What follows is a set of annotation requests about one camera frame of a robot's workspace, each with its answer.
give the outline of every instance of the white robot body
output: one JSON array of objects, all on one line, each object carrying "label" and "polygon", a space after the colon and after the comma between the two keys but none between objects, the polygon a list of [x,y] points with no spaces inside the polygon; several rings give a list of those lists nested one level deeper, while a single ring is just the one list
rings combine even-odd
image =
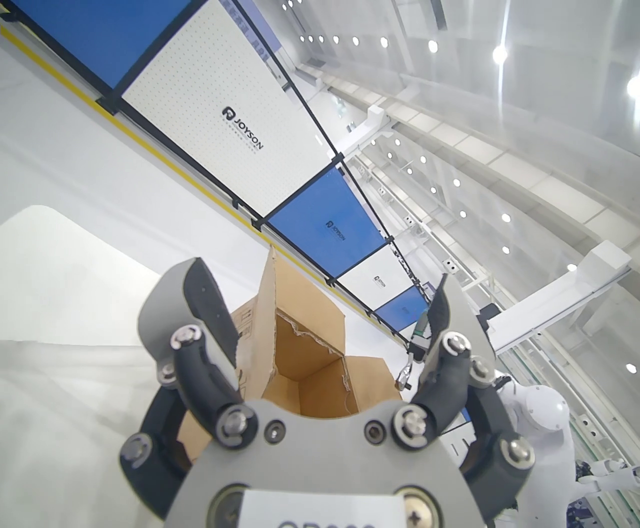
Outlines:
[{"label": "white robot body", "polygon": [[514,429],[536,453],[536,465],[518,494],[519,528],[564,528],[575,485],[569,407],[550,387],[514,381],[499,391]]}]

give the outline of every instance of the yellow floor line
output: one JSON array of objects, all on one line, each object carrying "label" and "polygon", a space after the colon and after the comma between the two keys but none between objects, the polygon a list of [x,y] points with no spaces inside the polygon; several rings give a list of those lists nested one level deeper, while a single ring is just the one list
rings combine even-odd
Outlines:
[{"label": "yellow floor line", "polygon": [[[283,247],[278,245],[274,240],[269,238],[264,233],[257,231],[251,225],[251,223],[242,215],[238,214],[238,212],[233,209],[233,207],[229,207],[225,202],[220,200],[216,195],[211,193],[204,185],[190,176],[187,172],[181,169],[178,165],[176,165],[171,159],[165,156],[162,152],[156,149],[153,145],[145,141],[143,138],[139,137],[137,134],[134,134],[130,128],[125,126],[121,121],[112,116],[109,112],[107,112],[102,106],[97,104],[91,97],[89,97],[85,92],[83,92],[80,88],[78,88],[72,81],[67,79],[61,72],[56,70],[52,65],[48,64],[44,59],[38,56],[37,53],[33,52],[27,44],[25,44],[22,40],[17,38],[15,35],[11,34],[6,28],[0,26],[0,35],[7,39],[11,44],[13,44],[20,52],[26,55],[31,61],[36,63],[40,68],[45,70],[49,75],[51,75],[55,80],[57,80],[60,84],[62,84],[66,89],[72,92],[76,97],[81,99],[84,103],[86,103],[89,107],[91,107],[94,111],[98,112],[102,117],[104,117],[107,121],[109,121],[112,125],[114,125],[118,130],[122,131],[128,137],[130,137],[133,141],[135,141],[138,145],[144,148],[147,152],[158,158],[162,161],[167,167],[173,170],[176,174],[178,174],[182,179],[184,179],[187,183],[195,187],[199,192],[205,195],[209,200],[214,202],[218,207],[223,209],[226,213],[233,216],[237,221],[242,223],[247,229],[251,232],[257,234],[262,240],[274,246],[278,252],[287,257],[291,262],[293,262],[296,266],[306,272],[308,275],[313,277],[316,282],[320,283],[325,289],[328,289],[324,286],[324,278],[319,276],[317,273],[313,272],[308,267],[304,266],[300,261],[298,261],[293,255],[291,255],[288,251],[286,251]],[[344,295],[342,295],[339,291],[330,290],[334,295],[336,295],[340,300],[349,305],[353,310],[356,310],[359,314],[365,316],[365,318],[374,326],[377,326],[380,330],[383,330],[386,334],[391,334],[386,330],[386,328],[380,324],[377,324],[376,321],[367,316],[367,314],[361,308],[357,307],[354,303],[352,303],[349,299],[347,299]]]}]

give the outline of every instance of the label sticker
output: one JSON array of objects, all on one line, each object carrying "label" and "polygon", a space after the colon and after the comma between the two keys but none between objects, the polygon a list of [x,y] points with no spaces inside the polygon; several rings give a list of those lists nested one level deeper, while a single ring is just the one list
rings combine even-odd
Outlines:
[{"label": "label sticker", "polygon": [[404,499],[246,490],[238,528],[406,528]]}]

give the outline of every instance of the cardboard box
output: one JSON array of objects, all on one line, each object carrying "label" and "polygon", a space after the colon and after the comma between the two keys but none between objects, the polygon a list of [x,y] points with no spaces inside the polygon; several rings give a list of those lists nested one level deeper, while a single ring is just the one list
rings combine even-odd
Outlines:
[{"label": "cardboard box", "polygon": [[[344,314],[274,248],[258,295],[232,314],[244,400],[264,398],[313,418],[339,418],[401,399],[383,359],[345,357]],[[193,460],[208,434],[188,413],[178,439]]]}]

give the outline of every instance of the ceiling light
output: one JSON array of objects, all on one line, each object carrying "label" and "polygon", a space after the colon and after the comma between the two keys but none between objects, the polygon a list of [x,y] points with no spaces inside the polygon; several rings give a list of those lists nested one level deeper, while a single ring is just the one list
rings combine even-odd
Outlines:
[{"label": "ceiling light", "polygon": [[507,53],[507,49],[502,44],[496,46],[496,48],[493,50],[493,62],[495,62],[499,66],[502,66],[504,64],[508,56],[509,54]]},{"label": "ceiling light", "polygon": [[627,93],[636,100],[640,100],[640,75],[631,77],[627,83]]}]

